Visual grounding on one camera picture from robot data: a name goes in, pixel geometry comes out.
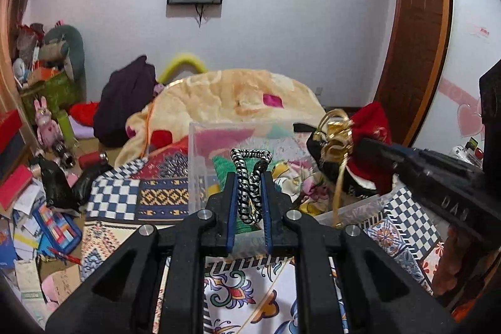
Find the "black white fabric item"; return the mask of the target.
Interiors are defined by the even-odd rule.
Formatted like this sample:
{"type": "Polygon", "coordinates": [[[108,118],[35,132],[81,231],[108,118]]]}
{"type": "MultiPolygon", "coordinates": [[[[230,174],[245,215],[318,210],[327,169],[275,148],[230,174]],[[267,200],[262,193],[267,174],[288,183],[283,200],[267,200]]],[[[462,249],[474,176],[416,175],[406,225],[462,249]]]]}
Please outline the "black white fabric item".
{"type": "Polygon", "coordinates": [[[323,131],[318,131],[313,126],[304,123],[294,123],[293,129],[296,133],[310,132],[307,139],[309,154],[313,157],[320,172],[336,187],[341,186],[343,193],[357,199],[369,198],[377,193],[372,181],[355,175],[348,165],[343,172],[340,172],[342,160],[349,158],[349,152],[345,155],[346,142],[334,140],[334,152],[330,153],[331,146],[323,131]]]}

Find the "red velvet drawstring pouch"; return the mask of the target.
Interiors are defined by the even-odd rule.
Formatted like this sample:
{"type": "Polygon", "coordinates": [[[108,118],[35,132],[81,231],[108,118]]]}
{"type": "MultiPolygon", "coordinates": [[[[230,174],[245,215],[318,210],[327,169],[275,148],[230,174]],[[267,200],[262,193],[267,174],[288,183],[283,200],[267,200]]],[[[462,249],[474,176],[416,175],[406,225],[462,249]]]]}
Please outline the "red velvet drawstring pouch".
{"type": "Polygon", "coordinates": [[[307,149],[319,170],[334,184],[333,226],[342,225],[341,195],[351,188],[369,197],[392,190],[390,162],[379,153],[380,147],[390,144],[388,119],[379,103],[370,103],[354,115],[331,109],[313,128],[307,149]]]}

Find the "clear plastic storage bin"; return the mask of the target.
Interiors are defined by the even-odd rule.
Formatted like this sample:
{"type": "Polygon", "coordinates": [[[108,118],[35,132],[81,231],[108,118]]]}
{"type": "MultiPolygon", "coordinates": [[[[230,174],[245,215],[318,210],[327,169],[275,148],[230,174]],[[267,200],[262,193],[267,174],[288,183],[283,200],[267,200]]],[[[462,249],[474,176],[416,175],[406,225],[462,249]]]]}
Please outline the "clear plastic storage bin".
{"type": "MultiPolygon", "coordinates": [[[[263,227],[261,175],[270,172],[277,190],[286,194],[299,211],[324,214],[333,226],[331,201],[334,184],[320,172],[307,150],[308,133],[296,133],[288,121],[242,123],[193,123],[189,129],[189,209],[204,207],[209,196],[221,192],[227,174],[238,176],[237,231],[263,227]]],[[[392,190],[357,199],[342,194],[342,225],[362,228],[379,223],[391,211],[400,210],[411,192],[393,175],[392,190]]]]}

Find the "patterned patchwork bedsheet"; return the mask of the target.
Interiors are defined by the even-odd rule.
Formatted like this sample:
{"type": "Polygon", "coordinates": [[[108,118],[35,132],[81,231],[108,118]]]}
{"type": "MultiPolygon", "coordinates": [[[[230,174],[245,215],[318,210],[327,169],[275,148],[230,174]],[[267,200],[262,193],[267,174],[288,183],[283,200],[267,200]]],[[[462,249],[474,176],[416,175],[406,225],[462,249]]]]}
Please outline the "patterned patchwork bedsheet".
{"type": "MultiPolygon", "coordinates": [[[[81,249],[87,279],[143,224],[167,228],[189,214],[189,160],[182,152],[135,159],[93,183],[81,249]]],[[[280,156],[271,164],[278,189],[304,198],[302,211],[327,224],[323,211],[330,186],[305,159],[280,156]]],[[[443,253],[430,217],[401,182],[391,193],[340,210],[423,287],[430,290],[443,253]]],[[[211,259],[205,269],[204,329],[208,333],[296,333],[298,310],[294,261],[271,258],[258,229],[239,225],[229,259],[211,259]]]]}

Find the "brown wooden door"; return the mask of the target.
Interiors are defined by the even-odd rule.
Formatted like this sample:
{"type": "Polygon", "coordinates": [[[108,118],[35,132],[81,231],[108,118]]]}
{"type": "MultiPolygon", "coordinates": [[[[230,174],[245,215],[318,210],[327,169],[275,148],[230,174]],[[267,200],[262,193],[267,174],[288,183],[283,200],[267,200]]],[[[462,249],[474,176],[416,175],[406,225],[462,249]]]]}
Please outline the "brown wooden door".
{"type": "Polygon", "coordinates": [[[444,0],[396,0],[390,44],[374,99],[394,142],[414,140],[431,99],[442,56],[444,0]]]}

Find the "beige fleece blanket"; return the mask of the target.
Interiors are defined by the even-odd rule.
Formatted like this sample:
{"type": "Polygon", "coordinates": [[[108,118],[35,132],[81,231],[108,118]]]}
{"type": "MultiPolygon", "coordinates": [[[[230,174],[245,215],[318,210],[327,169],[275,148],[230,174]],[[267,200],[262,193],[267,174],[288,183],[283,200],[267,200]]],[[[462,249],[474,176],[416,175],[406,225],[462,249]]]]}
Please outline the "beige fleece blanket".
{"type": "Polygon", "coordinates": [[[130,116],[133,137],[115,160],[120,167],[147,151],[154,131],[169,131],[175,142],[197,123],[296,120],[316,126],[325,110],[314,92],[297,80],[262,69],[226,69],[191,75],[168,85],[142,111],[130,116]]]}

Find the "dark purple clothing pile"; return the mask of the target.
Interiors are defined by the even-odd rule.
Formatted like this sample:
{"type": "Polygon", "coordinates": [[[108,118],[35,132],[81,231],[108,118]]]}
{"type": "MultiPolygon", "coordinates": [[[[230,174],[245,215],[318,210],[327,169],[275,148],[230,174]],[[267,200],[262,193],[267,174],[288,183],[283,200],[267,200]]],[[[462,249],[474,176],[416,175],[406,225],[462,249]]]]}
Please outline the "dark purple clothing pile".
{"type": "Polygon", "coordinates": [[[93,133],[106,147],[121,147],[128,140],[127,119],[154,98],[155,66],[141,55],[111,74],[93,116],[93,133]]]}

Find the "blue pencil case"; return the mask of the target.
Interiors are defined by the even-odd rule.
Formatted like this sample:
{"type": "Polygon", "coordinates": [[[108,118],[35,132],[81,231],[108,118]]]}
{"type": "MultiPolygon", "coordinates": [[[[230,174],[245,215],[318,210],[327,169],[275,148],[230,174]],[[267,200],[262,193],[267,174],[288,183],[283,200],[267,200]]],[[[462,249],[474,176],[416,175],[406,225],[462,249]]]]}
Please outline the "blue pencil case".
{"type": "Polygon", "coordinates": [[[41,203],[35,207],[33,215],[43,237],[49,241],[49,248],[68,255],[81,242],[81,230],[69,214],[54,212],[45,203],[41,203]]]}

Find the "pink bunny plush toy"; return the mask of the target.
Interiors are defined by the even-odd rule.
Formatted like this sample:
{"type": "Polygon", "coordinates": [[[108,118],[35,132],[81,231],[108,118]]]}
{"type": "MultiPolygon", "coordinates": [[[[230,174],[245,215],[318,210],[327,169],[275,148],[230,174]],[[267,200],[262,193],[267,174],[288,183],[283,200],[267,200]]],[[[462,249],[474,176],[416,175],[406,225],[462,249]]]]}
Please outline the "pink bunny plush toy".
{"type": "Polygon", "coordinates": [[[34,100],[34,108],[37,140],[41,146],[51,149],[56,142],[63,140],[59,124],[52,118],[44,96],[34,100]]]}

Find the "green storage box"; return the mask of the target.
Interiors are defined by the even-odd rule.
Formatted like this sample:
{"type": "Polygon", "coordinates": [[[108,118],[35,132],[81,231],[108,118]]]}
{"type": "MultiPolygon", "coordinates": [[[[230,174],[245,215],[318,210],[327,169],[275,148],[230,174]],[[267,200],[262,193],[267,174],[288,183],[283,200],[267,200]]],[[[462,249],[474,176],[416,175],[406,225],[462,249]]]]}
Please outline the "green storage box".
{"type": "Polygon", "coordinates": [[[35,123],[34,101],[40,97],[45,97],[47,106],[52,114],[56,114],[61,109],[69,109],[75,103],[79,103],[82,98],[81,86],[78,82],[72,81],[65,72],[59,73],[48,80],[39,81],[19,92],[21,101],[25,109],[25,115],[30,124],[35,123]]]}

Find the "red gift box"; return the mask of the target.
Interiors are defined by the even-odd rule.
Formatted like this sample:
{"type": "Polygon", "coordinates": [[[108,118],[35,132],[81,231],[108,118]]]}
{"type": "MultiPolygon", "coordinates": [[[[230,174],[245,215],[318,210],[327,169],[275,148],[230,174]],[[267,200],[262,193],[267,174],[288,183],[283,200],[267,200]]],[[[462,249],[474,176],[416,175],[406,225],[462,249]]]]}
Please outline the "red gift box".
{"type": "Polygon", "coordinates": [[[0,152],[10,144],[22,126],[18,110],[8,111],[0,115],[0,152]]]}

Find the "grey green plush toy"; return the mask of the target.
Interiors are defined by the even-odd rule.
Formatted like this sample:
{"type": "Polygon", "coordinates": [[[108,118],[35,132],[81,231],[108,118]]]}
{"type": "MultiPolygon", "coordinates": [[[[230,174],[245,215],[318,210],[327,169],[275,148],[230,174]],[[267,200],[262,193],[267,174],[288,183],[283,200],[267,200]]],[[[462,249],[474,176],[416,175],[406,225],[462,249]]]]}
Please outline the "grey green plush toy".
{"type": "Polygon", "coordinates": [[[80,31],[69,24],[55,26],[43,37],[38,59],[44,63],[62,65],[73,82],[81,79],[85,53],[80,31]]]}

